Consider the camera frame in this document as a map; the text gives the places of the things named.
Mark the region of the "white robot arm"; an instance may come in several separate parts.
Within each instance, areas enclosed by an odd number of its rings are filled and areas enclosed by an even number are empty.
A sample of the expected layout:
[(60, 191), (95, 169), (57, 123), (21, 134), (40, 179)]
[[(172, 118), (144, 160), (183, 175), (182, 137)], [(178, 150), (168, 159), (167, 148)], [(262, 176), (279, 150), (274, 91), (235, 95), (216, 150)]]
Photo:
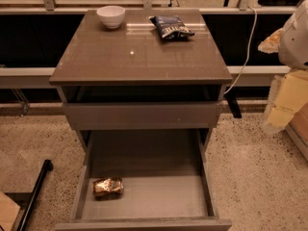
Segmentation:
[(291, 70), (275, 76), (269, 89), (262, 129), (275, 134), (285, 129), (308, 102), (308, 1), (302, 2), (281, 29), (263, 40), (258, 50), (277, 53)]

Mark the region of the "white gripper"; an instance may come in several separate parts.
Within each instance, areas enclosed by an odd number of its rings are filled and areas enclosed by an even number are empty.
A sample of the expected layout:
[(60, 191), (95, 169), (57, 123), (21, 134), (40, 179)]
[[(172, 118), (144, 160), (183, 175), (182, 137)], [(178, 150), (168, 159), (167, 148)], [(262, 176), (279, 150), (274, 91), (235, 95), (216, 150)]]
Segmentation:
[[(264, 39), (258, 46), (263, 53), (278, 52), (280, 28)], [(308, 72), (295, 70), (284, 76), (276, 75), (269, 89), (268, 105), (265, 108), (262, 129), (276, 134), (286, 128), (295, 114), (308, 102)]]

